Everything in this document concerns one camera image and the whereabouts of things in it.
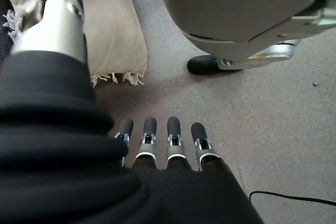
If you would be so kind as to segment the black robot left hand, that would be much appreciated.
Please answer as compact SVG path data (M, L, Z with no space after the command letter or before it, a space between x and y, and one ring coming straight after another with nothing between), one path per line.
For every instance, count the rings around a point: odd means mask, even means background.
M1 67L1 223L261 223L226 165L126 168L87 64L82 0L33 0Z

